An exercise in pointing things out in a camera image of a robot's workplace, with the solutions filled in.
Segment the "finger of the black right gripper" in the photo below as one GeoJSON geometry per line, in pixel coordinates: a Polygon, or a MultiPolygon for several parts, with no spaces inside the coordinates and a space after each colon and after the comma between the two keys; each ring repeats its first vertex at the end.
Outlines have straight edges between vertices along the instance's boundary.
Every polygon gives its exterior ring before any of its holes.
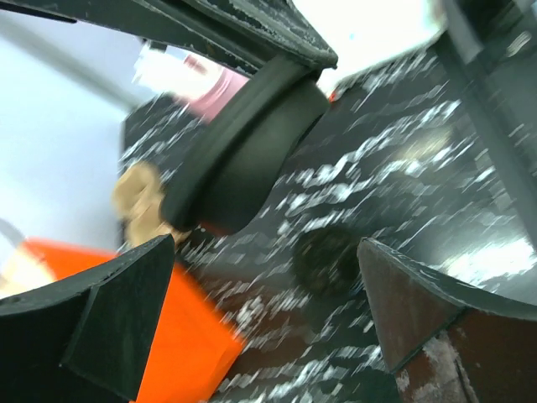
{"type": "Polygon", "coordinates": [[[536,240],[536,3],[443,1],[435,49],[464,92],[530,240],[536,240]]]}
{"type": "Polygon", "coordinates": [[[121,31],[249,75],[278,55],[313,71],[338,61],[291,1],[18,0],[3,1],[1,8],[121,31]]]}

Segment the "single black lid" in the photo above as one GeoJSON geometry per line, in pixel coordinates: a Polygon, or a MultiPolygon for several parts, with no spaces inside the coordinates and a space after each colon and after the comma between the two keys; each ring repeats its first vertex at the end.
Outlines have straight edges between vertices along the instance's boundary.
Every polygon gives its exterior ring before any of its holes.
{"type": "Polygon", "coordinates": [[[259,212],[284,162],[326,113],[313,71],[277,57],[206,126],[169,181],[161,217],[227,236],[259,212]]]}

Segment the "pink straw holder cup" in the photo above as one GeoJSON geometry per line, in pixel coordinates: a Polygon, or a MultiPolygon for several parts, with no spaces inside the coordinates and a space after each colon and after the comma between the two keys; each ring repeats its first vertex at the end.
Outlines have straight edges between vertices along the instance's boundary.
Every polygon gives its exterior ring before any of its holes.
{"type": "Polygon", "coordinates": [[[248,82],[248,78],[206,58],[187,55],[180,62],[174,98],[210,122],[248,82]]]}

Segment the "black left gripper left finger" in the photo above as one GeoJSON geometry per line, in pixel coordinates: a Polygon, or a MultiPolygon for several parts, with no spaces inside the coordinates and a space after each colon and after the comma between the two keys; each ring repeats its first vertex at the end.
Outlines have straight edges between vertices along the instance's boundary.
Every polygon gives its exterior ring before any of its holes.
{"type": "Polygon", "coordinates": [[[159,236],[1,301],[3,402],[136,400],[174,265],[159,236]]]}

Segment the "single black cup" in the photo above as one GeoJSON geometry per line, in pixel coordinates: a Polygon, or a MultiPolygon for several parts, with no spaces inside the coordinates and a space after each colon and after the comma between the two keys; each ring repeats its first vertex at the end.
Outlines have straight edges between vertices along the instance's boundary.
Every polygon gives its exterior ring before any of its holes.
{"type": "Polygon", "coordinates": [[[362,289],[357,258],[359,238],[342,226],[302,233],[295,243],[291,271],[296,282],[314,296],[349,296],[362,289]]]}

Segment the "stack of pulp carriers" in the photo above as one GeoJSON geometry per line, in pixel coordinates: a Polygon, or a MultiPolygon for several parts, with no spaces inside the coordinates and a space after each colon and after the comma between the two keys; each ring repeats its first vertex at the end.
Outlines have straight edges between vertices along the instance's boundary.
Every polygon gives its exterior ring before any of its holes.
{"type": "Polygon", "coordinates": [[[125,239],[130,247],[168,234],[179,245],[190,236],[191,231],[180,232],[160,216],[163,200],[164,189],[154,165],[139,161],[119,177],[112,192],[112,204],[125,224],[125,239]]]}

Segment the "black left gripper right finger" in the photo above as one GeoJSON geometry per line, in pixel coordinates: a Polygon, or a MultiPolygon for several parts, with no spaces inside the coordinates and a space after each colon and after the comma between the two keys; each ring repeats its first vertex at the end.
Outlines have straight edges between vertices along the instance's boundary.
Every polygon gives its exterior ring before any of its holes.
{"type": "Polygon", "coordinates": [[[444,275],[371,238],[357,248],[404,402],[534,402],[536,307],[444,275]]]}

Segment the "orange paper bag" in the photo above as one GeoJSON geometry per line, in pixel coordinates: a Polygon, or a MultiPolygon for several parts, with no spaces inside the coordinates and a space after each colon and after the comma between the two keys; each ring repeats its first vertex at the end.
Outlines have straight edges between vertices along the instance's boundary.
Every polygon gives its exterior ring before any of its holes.
{"type": "Polygon", "coordinates": [[[119,256],[28,239],[1,268],[4,402],[202,402],[242,349],[169,237],[119,256]]]}

